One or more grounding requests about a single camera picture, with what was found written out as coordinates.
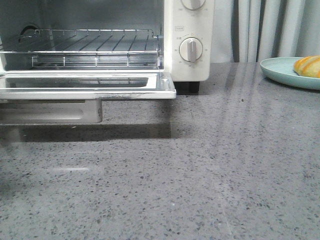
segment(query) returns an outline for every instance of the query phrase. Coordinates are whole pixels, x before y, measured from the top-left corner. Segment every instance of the oven foot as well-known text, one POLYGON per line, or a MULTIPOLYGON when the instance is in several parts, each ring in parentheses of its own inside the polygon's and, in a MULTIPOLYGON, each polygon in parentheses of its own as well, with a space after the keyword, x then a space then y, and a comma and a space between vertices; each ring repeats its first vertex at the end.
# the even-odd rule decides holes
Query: oven foot
POLYGON ((199 86, 200 82, 199 81, 190 81, 189 82, 189 92, 192 94, 196 94, 199 92, 199 86))

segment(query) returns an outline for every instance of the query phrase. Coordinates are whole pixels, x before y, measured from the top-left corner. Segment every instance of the gray speckled countertop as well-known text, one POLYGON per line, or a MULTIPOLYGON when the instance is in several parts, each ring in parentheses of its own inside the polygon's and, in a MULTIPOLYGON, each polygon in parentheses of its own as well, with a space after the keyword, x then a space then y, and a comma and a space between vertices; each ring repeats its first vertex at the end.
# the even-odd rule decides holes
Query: gray speckled countertop
POLYGON ((320 239, 319 91, 221 63, 199 94, 103 104, 0 127, 1 240, 320 239))

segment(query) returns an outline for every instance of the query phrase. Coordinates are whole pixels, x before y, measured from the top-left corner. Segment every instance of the control knob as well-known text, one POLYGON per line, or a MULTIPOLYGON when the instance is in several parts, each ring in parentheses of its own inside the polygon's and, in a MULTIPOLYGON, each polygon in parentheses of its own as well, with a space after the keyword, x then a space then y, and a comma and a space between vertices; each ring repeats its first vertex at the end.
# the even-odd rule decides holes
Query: control knob
POLYGON ((201 8, 206 0, 181 0, 182 4, 189 10, 197 10, 201 8))
POLYGON ((179 50, 184 60, 194 63, 201 57, 203 46, 197 38, 189 37, 181 43, 179 50))

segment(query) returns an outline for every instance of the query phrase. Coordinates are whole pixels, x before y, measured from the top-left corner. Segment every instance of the curtain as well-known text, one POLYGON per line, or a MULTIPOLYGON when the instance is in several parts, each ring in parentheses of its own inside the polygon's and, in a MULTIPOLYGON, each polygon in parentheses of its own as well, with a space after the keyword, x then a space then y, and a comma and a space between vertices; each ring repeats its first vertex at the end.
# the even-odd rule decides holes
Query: curtain
POLYGON ((320 0, 215 0, 211 62, 320 55, 320 0))

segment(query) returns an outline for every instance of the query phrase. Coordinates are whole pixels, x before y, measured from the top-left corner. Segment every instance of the control panel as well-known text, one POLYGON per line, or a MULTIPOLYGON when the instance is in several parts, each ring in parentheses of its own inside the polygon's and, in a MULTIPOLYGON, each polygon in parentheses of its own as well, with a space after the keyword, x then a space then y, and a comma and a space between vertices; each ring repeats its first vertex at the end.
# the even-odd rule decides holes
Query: control panel
POLYGON ((213 15, 214 0, 165 1, 164 65, 173 81, 209 77, 213 15))

